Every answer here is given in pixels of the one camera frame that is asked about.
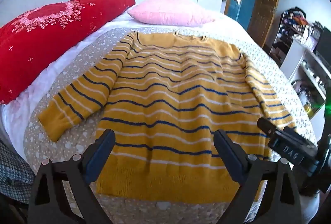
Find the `sweater sleeve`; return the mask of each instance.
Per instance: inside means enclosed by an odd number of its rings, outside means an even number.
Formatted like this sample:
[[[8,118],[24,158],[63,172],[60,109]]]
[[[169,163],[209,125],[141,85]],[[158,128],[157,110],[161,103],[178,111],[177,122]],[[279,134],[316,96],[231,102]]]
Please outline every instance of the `sweater sleeve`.
[[[53,142],[106,104],[134,37],[134,32],[125,36],[99,63],[54,95],[38,115]]]

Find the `screw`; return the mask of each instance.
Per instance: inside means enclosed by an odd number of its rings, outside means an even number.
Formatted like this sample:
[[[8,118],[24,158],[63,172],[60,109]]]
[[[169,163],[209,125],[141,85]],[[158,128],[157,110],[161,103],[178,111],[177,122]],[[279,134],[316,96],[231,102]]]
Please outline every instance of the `screw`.
[[[82,155],[81,154],[75,154],[75,155],[72,156],[72,159],[74,161],[79,161],[81,158],[82,158]]]
[[[249,154],[248,159],[250,159],[251,161],[256,161],[257,157],[254,154]]]
[[[287,163],[288,163],[287,159],[285,159],[285,158],[281,158],[281,159],[280,159],[280,162],[281,162],[282,164],[287,164]]]
[[[49,164],[49,159],[44,159],[44,160],[42,161],[42,164],[43,164],[43,165],[47,165],[47,164]]]

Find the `pink pillow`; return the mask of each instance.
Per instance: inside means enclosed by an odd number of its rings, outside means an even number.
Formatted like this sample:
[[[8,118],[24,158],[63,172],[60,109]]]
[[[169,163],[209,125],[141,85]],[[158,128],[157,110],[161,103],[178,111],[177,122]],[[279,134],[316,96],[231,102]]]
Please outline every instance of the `pink pillow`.
[[[210,11],[191,0],[144,0],[127,13],[148,24],[198,26],[214,21]]]

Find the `yellow object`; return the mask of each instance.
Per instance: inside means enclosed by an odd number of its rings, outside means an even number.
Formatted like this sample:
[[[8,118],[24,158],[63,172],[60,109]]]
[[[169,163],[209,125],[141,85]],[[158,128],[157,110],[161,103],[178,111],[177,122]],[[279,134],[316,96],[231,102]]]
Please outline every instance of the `yellow object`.
[[[104,106],[96,137],[112,129],[116,145],[98,191],[141,200],[229,202],[239,185],[218,157],[212,132],[224,129],[247,153],[267,159],[259,117],[295,126],[249,57],[206,36],[133,31],[38,117],[57,141]]]

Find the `white bed sheet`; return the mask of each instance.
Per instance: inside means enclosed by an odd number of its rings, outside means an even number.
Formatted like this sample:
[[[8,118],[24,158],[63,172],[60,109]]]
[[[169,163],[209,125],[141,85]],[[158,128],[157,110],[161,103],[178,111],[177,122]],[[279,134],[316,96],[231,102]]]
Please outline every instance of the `white bed sheet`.
[[[1,108],[4,128],[8,133],[9,139],[17,153],[24,160],[26,160],[23,149],[23,139],[29,118],[31,117],[31,114],[34,111],[36,105],[50,89],[57,76],[75,59],[80,51],[94,42],[100,35],[111,29],[140,27],[196,29],[210,33],[223,32],[224,35],[235,37],[240,41],[254,43],[252,38],[248,35],[244,28],[239,25],[239,23],[227,17],[226,15],[218,12],[214,13],[216,18],[214,22],[206,23],[199,27],[177,27],[140,23],[125,12],[111,22],[106,23],[99,30],[89,35],[83,41],[79,42],[75,47],[70,48],[65,54],[51,63],[46,69],[44,69],[34,80],[34,82],[15,100]]]

